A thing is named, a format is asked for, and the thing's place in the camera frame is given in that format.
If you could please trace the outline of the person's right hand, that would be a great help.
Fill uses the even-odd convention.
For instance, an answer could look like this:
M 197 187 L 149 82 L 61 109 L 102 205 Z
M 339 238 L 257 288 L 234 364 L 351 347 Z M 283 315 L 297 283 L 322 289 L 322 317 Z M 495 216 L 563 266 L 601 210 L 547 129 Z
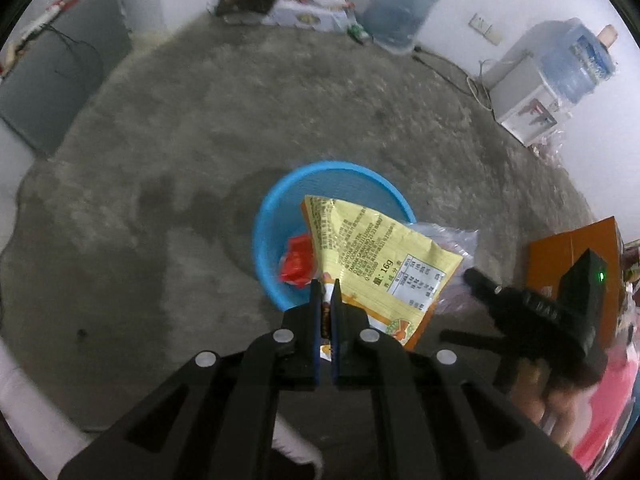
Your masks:
M 550 427 L 550 439 L 571 453 L 590 424 L 589 393 L 594 393 L 594 388 L 584 390 L 572 382 L 552 382 L 544 362 L 521 360 L 508 397 L 540 429 Z

